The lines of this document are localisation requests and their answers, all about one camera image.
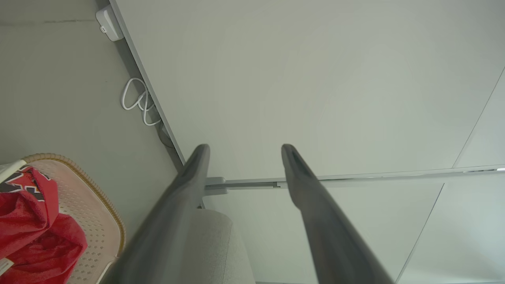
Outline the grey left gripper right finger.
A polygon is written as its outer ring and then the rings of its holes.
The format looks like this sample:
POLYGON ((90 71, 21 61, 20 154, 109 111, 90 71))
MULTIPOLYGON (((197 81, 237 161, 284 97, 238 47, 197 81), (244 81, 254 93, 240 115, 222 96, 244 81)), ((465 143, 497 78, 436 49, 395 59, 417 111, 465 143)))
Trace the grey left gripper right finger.
POLYGON ((320 284, 393 281, 292 144, 281 148, 289 194, 301 213, 320 284))

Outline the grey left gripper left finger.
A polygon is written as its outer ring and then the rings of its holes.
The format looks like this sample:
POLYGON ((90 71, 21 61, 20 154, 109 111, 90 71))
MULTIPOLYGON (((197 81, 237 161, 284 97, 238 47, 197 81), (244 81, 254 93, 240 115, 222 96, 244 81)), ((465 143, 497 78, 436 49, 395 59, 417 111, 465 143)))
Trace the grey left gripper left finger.
POLYGON ((178 282, 191 220, 204 195, 209 159, 209 145, 195 148, 101 283, 178 282))

